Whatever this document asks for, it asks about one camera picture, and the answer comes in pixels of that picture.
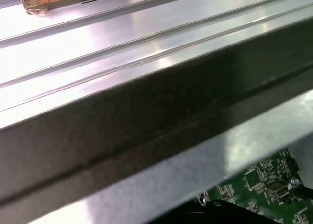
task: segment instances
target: silver metal panel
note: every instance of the silver metal panel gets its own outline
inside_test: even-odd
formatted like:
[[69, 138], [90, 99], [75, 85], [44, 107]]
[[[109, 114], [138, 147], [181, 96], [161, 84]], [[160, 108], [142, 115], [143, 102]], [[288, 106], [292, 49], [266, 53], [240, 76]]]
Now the silver metal panel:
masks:
[[144, 223], [307, 136], [312, 119], [313, 90], [31, 224]]
[[0, 128], [310, 18], [312, 5], [100, 0], [45, 17], [28, 15], [20, 4], [2, 8], [0, 97], [6, 101], [0, 103]]

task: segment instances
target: electronic component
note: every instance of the electronic component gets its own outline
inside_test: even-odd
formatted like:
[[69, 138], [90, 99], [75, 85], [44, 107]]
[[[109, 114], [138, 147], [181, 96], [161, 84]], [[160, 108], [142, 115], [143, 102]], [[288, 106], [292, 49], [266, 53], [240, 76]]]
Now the electronic component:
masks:
[[261, 183], [261, 179], [256, 169], [249, 170], [244, 174], [244, 177], [247, 181], [249, 190], [255, 189]]
[[297, 170], [296, 161], [283, 149], [222, 182], [208, 194], [211, 200], [227, 200], [279, 223], [313, 224], [313, 205], [307, 198], [313, 197], [313, 193], [298, 190], [302, 182]]
[[266, 186], [266, 190], [278, 199], [289, 194], [288, 186], [281, 182], [271, 183], [270, 185]]
[[218, 191], [220, 193], [222, 200], [227, 200], [227, 199], [232, 197], [232, 194], [231, 194], [229, 187], [227, 185], [221, 186], [221, 187], [218, 186]]
[[200, 195], [196, 196], [196, 198], [203, 207], [205, 207], [206, 204], [210, 201], [210, 197], [207, 191], [202, 192]]

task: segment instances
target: metal frame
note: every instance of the metal frame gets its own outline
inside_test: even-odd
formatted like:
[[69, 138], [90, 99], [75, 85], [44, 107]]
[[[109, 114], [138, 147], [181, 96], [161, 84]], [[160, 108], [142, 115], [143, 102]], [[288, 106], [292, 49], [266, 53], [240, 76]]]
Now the metal frame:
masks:
[[31, 224], [145, 223], [311, 134], [312, 108], [313, 90]]

